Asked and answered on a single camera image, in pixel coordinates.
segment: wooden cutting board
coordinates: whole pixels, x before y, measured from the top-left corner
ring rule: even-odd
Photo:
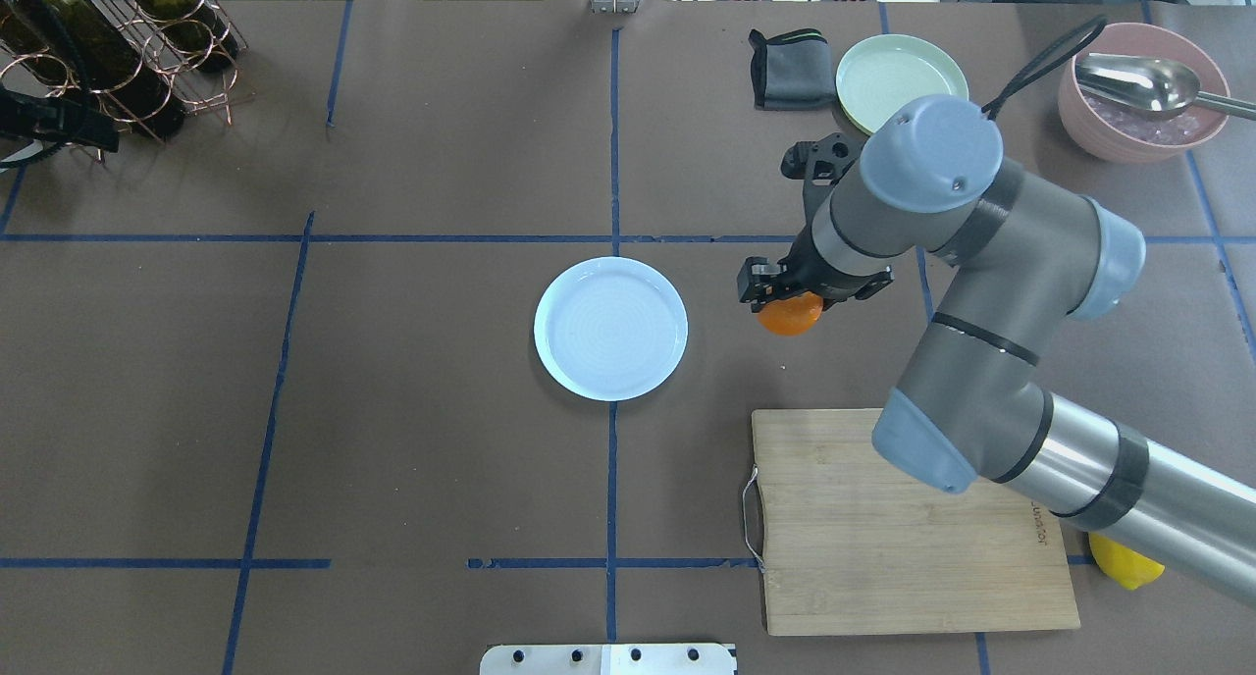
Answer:
[[[879,410],[751,416],[774,636],[1078,628],[1060,527],[978,479],[950,495],[872,447]]]

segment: pink bowl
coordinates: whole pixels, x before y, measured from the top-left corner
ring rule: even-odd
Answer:
[[[1193,68],[1199,75],[1199,91],[1230,96],[1230,85],[1221,75],[1221,69],[1191,40],[1166,28],[1143,23],[1108,25],[1095,41],[1086,45],[1086,49],[1065,65],[1058,96],[1064,129],[1090,155],[1112,162],[1156,162],[1208,141],[1220,133],[1221,126],[1226,124],[1228,116],[1192,106],[1187,113],[1198,119],[1199,129],[1187,143],[1158,145],[1122,133],[1095,113],[1078,87],[1074,68],[1078,59],[1091,52],[1176,59]]]

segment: green plate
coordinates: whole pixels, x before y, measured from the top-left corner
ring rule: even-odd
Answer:
[[[838,63],[838,101],[853,124],[868,134],[898,108],[929,94],[968,98],[968,82],[951,55],[919,38],[870,36]]]

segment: green glass bottle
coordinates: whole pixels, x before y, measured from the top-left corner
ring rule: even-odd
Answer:
[[[13,13],[8,0],[0,0],[0,44],[14,57],[36,54],[48,49],[44,40],[23,24]],[[65,84],[65,68],[53,59],[25,59],[21,63],[45,87]]]
[[[113,26],[90,0],[41,0],[51,10],[78,48],[88,70],[90,89],[104,91],[139,118],[132,126],[137,133],[152,133],[166,140],[183,124],[187,114],[170,84],[141,59],[131,43]],[[14,13],[48,44],[57,57],[70,63],[58,48],[59,33],[34,0],[16,0]]]
[[[231,60],[220,52],[210,53],[201,60],[200,55],[212,44],[210,30],[221,39],[225,53],[231,57],[240,54],[236,39],[227,33],[222,20],[214,13],[212,8],[205,5],[203,0],[136,0],[136,3],[144,13],[158,20],[178,20],[178,23],[162,28],[162,35],[166,35],[166,39],[176,49],[192,57],[193,63],[200,60],[196,68],[201,72],[221,72],[231,65]],[[188,23],[188,20],[201,23],[205,26],[201,28]]]

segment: light blue plate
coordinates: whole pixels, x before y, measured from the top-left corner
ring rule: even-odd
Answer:
[[[898,108],[929,94],[968,98],[968,82],[951,55],[919,38],[874,35],[853,45],[838,63],[838,102],[868,134]]]
[[[555,278],[536,305],[536,353],[554,380],[593,400],[654,390],[681,362],[690,326],[676,288],[629,258],[594,258]]]

